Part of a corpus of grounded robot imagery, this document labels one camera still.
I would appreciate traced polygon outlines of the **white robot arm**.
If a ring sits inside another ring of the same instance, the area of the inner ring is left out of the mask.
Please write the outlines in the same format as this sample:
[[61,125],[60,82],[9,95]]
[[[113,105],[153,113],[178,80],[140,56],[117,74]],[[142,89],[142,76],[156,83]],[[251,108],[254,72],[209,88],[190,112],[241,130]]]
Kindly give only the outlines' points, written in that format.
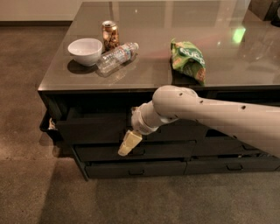
[[187,87],[162,86],[152,100],[132,112],[118,154],[128,155],[160,126],[179,119],[192,120],[280,157],[280,108],[201,98]]

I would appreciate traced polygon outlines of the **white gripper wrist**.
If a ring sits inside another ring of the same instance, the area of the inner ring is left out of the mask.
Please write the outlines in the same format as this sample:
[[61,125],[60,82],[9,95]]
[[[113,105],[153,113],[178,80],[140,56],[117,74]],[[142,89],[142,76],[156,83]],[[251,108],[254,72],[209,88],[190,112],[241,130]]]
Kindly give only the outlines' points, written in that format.
[[131,112],[131,125],[133,130],[126,132],[118,150],[118,154],[123,157],[127,156],[142,141],[142,135],[147,136],[158,129],[158,127],[150,127],[144,122],[139,107],[132,107]]

